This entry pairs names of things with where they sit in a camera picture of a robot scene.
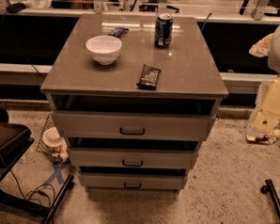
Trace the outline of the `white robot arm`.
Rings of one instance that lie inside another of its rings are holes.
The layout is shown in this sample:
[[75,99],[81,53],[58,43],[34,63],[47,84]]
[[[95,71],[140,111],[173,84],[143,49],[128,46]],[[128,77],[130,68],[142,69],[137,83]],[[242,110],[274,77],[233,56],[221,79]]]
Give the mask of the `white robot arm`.
[[271,36],[267,57],[269,67],[277,76],[259,88],[257,105],[247,124],[247,133],[255,137],[264,137],[280,122],[280,25]]

